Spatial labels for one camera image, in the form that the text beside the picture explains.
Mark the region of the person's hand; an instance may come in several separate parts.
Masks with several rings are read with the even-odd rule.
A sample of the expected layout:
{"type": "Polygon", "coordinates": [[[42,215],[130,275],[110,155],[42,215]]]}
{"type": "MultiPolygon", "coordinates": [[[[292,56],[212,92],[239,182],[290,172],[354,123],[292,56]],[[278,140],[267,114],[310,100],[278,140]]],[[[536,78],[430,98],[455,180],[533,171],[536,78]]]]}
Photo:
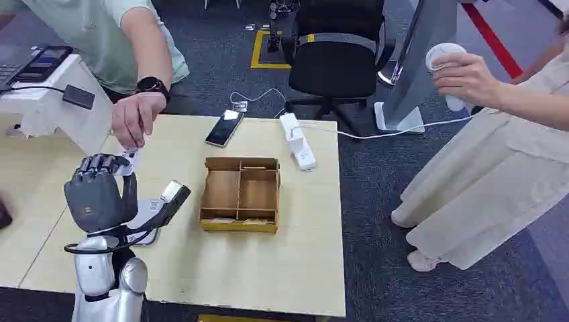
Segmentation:
{"type": "Polygon", "coordinates": [[[439,94],[467,103],[497,108],[502,82],[489,71],[481,56],[455,52],[436,58],[433,81],[439,94]]]}

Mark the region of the person's left hand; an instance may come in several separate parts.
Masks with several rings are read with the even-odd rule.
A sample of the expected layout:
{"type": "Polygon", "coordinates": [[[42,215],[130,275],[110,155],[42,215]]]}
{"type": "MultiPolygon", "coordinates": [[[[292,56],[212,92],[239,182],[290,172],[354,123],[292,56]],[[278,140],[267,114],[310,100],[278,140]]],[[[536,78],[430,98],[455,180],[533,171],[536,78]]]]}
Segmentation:
{"type": "Polygon", "coordinates": [[[142,148],[152,135],[158,114],[166,107],[162,93],[145,92],[119,100],[112,108],[111,129],[125,149],[142,148]]]}

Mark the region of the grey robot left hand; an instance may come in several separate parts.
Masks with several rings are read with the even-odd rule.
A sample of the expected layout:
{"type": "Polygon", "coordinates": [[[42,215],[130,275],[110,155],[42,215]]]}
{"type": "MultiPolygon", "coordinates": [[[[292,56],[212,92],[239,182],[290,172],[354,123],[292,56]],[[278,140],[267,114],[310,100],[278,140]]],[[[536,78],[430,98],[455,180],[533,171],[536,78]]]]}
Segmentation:
{"type": "Polygon", "coordinates": [[[74,222],[86,233],[97,233],[131,221],[138,213],[137,179],[134,173],[123,176],[119,190],[115,175],[130,161],[113,154],[83,158],[64,194],[74,222]]]}

